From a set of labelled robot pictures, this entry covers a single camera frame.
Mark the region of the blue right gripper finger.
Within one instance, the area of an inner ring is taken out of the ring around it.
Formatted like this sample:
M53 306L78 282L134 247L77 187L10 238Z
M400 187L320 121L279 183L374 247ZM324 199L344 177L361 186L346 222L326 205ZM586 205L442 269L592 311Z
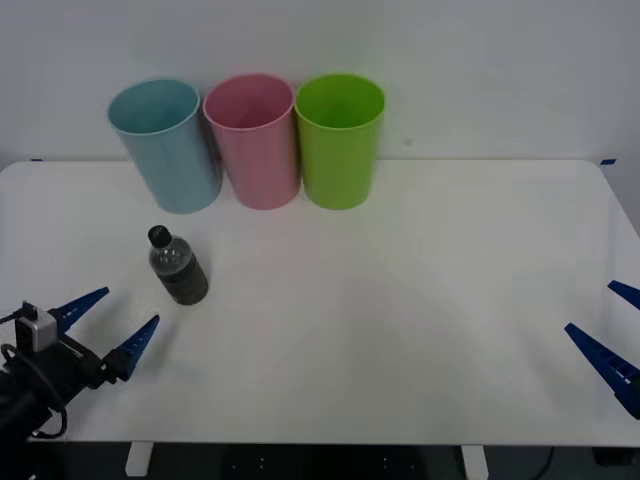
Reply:
M640 309L640 290L619 281L611 281L607 288L620 296L622 299L626 300L632 306L634 306L637 310Z
M639 369L609 350L573 323L564 328L575 346L602 377L614 397L635 419L639 418Z

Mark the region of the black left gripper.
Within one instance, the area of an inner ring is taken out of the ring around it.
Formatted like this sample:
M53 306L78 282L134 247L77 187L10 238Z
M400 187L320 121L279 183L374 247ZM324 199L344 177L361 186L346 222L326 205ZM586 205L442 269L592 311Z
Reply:
M109 293L103 287L48 311L59 331L68 331L85 313ZM47 349L37 352L34 341L24 341L26 358L53 387L53 392L31 367L24 368L25 395L32 403L69 404L83 390L128 381L148 346L160 317L155 315L121 345L101 359L87 347L64 335Z

